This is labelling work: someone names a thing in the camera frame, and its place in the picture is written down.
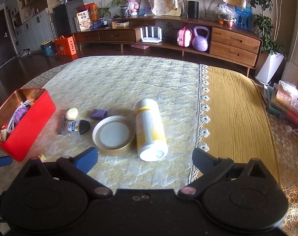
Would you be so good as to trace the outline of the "red metal box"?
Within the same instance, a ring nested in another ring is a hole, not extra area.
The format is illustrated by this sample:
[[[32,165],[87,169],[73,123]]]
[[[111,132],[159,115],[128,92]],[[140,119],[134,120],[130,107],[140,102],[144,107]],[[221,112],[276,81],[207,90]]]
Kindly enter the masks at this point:
[[[9,129],[9,121],[14,112],[27,101],[30,108],[7,135],[6,140],[2,140],[1,130]],[[44,88],[14,91],[0,107],[0,149],[14,160],[22,162],[55,110],[56,106]]]

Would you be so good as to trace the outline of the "white router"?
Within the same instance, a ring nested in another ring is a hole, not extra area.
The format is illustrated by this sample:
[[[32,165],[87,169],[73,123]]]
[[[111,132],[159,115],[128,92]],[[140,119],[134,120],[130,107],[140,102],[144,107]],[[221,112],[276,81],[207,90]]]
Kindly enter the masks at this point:
[[[155,26],[140,27],[140,40],[143,43],[158,44],[162,41],[162,28]]]

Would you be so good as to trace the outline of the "orange gift bag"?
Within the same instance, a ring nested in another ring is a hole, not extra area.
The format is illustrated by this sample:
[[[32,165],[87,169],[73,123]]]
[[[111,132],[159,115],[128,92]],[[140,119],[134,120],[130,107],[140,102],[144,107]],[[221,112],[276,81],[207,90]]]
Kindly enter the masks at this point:
[[[54,41],[54,44],[58,55],[73,56],[77,53],[72,36],[61,36]]]

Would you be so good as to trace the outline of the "teal bucket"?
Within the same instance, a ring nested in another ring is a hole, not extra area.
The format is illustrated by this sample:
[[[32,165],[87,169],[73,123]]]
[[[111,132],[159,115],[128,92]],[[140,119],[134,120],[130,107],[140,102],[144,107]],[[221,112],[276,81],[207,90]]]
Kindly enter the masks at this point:
[[[46,57],[55,56],[57,54],[57,52],[55,50],[54,43],[52,42],[52,40],[45,41],[44,43],[41,43],[40,47],[44,53],[44,56],[46,56]]]

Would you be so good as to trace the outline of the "quilted cream mat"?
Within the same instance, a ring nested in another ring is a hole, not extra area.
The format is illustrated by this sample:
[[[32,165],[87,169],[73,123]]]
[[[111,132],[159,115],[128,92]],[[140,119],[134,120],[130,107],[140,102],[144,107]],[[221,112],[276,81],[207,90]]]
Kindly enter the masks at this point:
[[[27,154],[44,161],[89,147],[116,148],[135,128],[136,104],[154,100],[168,153],[143,161],[136,143],[120,156],[99,154],[89,175],[105,186],[179,190],[193,179],[192,151],[209,135],[209,67],[144,56],[90,56],[63,67],[43,84],[55,104]]]

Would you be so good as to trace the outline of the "cream round ball toy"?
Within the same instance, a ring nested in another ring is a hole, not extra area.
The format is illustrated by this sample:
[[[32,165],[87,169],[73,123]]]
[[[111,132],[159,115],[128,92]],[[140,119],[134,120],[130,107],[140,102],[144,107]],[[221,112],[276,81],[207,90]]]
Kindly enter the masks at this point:
[[[78,116],[78,109],[77,108],[67,108],[67,111],[65,113],[65,117],[67,120],[69,121],[73,121],[73,120],[76,120]]]

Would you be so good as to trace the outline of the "white yellow cylinder bottle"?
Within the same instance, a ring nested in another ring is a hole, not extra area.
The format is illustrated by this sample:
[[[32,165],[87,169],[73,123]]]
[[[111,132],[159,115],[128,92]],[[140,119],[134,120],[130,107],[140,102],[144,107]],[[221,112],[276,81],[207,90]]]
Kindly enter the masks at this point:
[[[168,153],[168,145],[157,102],[152,99],[142,99],[137,102],[135,110],[139,158],[147,162],[163,159]]]

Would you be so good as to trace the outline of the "black triangular object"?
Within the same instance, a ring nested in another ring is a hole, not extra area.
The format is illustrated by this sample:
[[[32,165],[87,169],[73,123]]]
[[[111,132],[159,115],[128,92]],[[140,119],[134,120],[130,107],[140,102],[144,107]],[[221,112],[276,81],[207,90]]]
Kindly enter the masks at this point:
[[[91,127],[91,124],[87,120],[80,120],[79,121],[79,134],[85,134]]]

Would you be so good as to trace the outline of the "round gold tin lid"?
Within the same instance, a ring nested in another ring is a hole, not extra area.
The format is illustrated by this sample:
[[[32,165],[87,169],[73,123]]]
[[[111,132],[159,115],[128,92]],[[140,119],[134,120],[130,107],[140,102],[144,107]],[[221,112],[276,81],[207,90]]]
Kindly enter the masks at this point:
[[[135,125],[124,116],[107,117],[94,127],[92,140],[104,155],[111,157],[124,155],[135,148]]]

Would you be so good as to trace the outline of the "stack of colourful books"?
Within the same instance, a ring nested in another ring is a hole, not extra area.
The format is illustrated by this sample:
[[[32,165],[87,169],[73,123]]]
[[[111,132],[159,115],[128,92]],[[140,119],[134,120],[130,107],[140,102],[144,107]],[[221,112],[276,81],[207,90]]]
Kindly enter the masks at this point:
[[[263,87],[267,111],[298,126],[298,89],[291,83],[279,81]]]

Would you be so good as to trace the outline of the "small metal clip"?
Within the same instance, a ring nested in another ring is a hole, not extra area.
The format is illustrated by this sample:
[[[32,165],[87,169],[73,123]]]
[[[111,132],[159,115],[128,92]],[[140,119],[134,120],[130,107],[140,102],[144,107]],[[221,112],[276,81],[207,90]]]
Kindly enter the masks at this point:
[[[58,135],[62,135],[63,134],[64,128],[65,128],[65,123],[66,123],[66,115],[63,114],[61,116],[60,123],[59,123],[59,125],[57,127],[57,134]]]

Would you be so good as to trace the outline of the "small printed packet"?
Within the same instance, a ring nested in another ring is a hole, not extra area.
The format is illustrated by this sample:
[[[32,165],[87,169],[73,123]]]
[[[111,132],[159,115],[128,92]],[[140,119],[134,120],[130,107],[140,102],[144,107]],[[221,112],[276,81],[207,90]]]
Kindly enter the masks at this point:
[[[74,134],[79,133],[79,120],[70,121],[66,124],[66,133],[67,134]]]

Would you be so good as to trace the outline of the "wooden tv cabinet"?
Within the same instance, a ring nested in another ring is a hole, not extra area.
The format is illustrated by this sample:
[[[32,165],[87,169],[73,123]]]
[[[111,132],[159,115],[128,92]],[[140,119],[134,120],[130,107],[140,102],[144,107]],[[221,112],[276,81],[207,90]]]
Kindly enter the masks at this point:
[[[74,42],[140,45],[194,53],[254,69],[262,40],[248,30],[220,23],[176,16],[117,18],[110,28],[99,27],[73,33]]]

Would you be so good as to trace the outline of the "purple spiky toy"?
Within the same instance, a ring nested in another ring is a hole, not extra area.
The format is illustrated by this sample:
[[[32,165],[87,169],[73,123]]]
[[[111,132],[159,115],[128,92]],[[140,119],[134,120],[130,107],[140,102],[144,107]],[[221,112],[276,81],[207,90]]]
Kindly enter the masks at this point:
[[[27,111],[31,108],[30,104],[23,105],[22,107],[18,108],[15,115],[14,115],[14,124],[17,125],[23,116],[27,113]]]

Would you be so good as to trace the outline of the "pink toy case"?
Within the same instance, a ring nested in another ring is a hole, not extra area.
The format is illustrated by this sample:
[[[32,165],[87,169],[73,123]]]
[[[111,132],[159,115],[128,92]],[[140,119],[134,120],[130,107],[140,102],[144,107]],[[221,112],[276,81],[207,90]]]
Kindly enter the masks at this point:
[[[177,45],[180,47],[189,47],[192,39],[192,31],[186,26],[177,32]]]

